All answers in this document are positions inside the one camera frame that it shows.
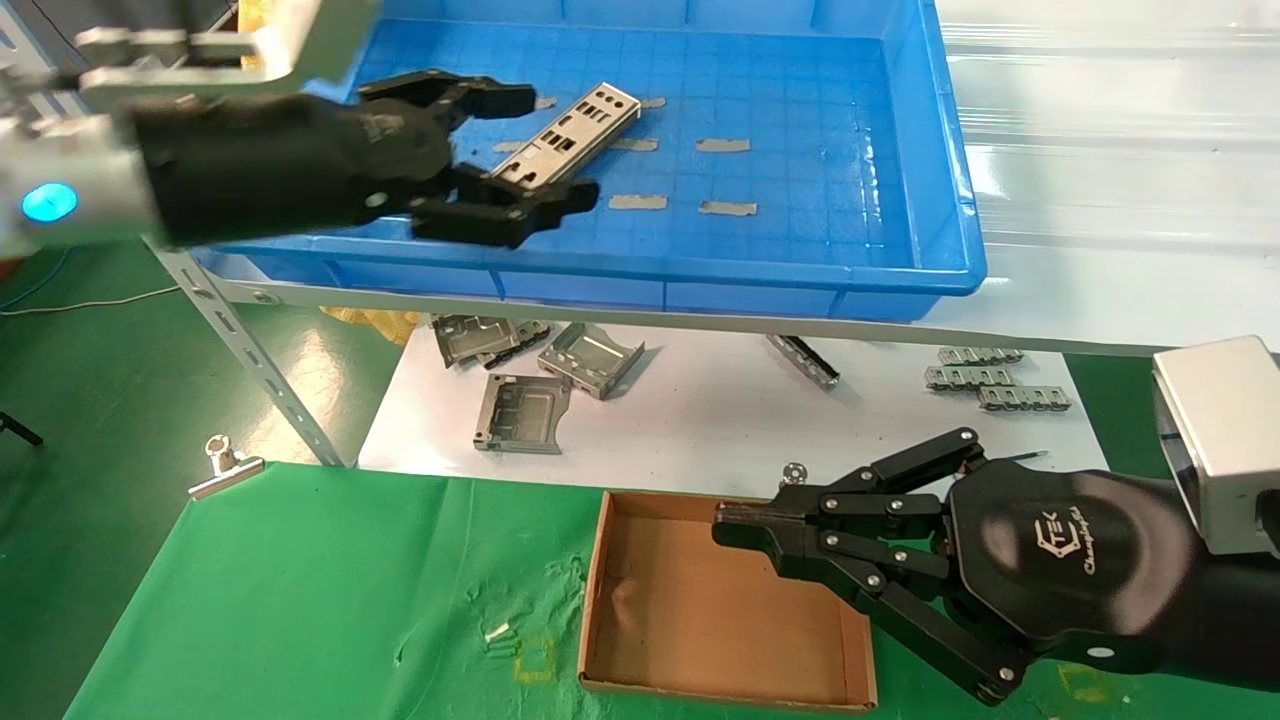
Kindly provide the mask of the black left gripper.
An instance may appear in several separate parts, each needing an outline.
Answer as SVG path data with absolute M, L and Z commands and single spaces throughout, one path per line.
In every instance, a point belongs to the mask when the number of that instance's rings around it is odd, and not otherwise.
M 451 133 L 470 118 L 532 113 L 531 85 L 430 69 L 360 85 L 357 99 L 136 104 L 131 128 L 164 238 L 237 242 L 366 225 L 408 210 L 416 238 L 517 249 L 599 201 L 600 186 L 589 178 L 525 187 L 470 164 L 452 167 Z

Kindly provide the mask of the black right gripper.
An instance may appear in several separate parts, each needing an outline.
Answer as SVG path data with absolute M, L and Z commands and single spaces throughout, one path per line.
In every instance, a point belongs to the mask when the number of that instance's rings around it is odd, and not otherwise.
M 914 492 L 984 462 L 977 430 L 961 427 L 827 484 L 723 501 L 712 537 L 763 553 L 781 578 L 824 587 L 987 706 L 1021 684 L 1029 653 L 1277 689 L 1277 560 L 1211 553 L 1169 480 L 1037 470 L 959 479 L 948 542 L 966 601 L 1028 653 L 936 609 L 957 589 L 948 559 L 867 537 L 929 530 L 942 501 Z

